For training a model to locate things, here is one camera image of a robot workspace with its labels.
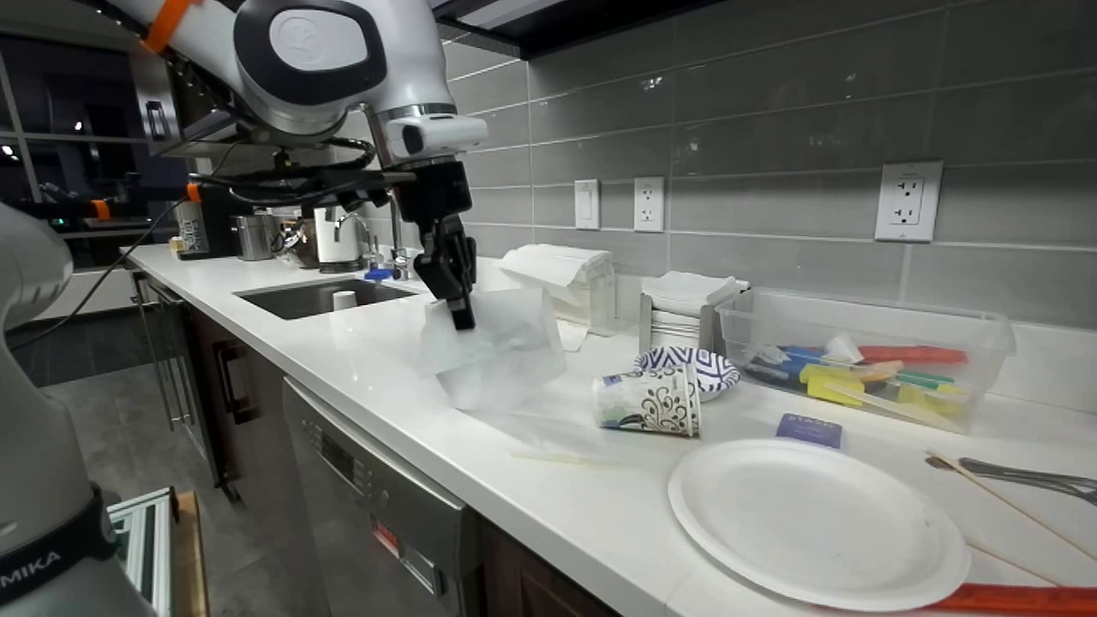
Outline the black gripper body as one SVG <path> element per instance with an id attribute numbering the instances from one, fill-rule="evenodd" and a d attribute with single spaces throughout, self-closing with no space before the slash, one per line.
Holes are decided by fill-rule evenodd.
<path id="1" fill-rule="evenodd" d="M 464 212 L 472 205 L 466 169 L 459 162 L 410 169 L 399 183 L 399 205 L 401 218 L 418 226 L 418 277 L 434 298 L 464 310 L 478 281 L 478 244 L 464 229 Z"/>

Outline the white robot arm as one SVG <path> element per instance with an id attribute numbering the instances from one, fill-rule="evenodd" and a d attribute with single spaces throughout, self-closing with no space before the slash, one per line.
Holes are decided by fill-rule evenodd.
<path id="1" fill-rule="evenodd" d="M 279 138 L 331 138 L 350 109 L 371 117 L 401 218 L 418 226 L 414 273 L 472 330 L 478 244 L 464 152 L 486 138 L 457 109 L 428 0 L 88 0 L 151 50 L 200 65 L 242 117 Z"/>

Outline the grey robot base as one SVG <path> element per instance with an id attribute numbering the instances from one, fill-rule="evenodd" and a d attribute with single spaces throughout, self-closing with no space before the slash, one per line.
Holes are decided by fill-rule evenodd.
<path id="1" fill-rule="evenodd" d="M 7 345 L 7 331 L 46 311 L 68 277 L 65 240 L 0 205 L 0 617 L 151 617 L 118 562 L 73 419 Z"/>

